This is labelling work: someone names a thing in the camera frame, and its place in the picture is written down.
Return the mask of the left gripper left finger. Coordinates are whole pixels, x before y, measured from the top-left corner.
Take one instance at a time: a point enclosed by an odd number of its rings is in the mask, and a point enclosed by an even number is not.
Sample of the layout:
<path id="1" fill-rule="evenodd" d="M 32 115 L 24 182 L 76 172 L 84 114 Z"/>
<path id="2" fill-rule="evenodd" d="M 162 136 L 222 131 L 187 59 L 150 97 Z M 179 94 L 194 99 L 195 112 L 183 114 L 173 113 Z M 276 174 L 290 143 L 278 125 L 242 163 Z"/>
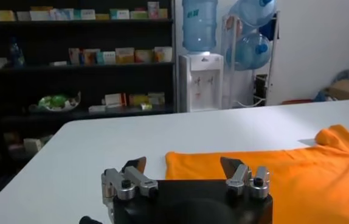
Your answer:
<path id="1" fill-rule="evenodd" d="M 146 157 L 126 162 L 121 171 L 115 168 L 105 169 L 101 174 L 102 202 L 108 209 L 113 208 L 113 201 L 130 201 L 137 195 L 154 200 L 159 192 L 156 180 L 146 177 L 143 173 L 147 163 Z"/>

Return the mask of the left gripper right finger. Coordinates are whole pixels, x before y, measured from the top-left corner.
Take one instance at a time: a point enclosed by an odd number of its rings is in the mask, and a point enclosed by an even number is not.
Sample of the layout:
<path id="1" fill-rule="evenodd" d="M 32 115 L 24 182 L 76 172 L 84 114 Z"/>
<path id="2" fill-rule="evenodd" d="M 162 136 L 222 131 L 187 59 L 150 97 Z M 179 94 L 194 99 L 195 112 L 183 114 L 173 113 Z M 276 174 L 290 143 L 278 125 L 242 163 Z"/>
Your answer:
<path id="1" fill-rule="evenodd" d="M 228 194 L 242 197 L 249 194 L 251 198 L 264 200 L 269 195 L 270 172 L 267 167 L 259 166 L 256 174 L 252 169 L 238 159 L 221 157 L 220 163 L 226 175 Z"/>

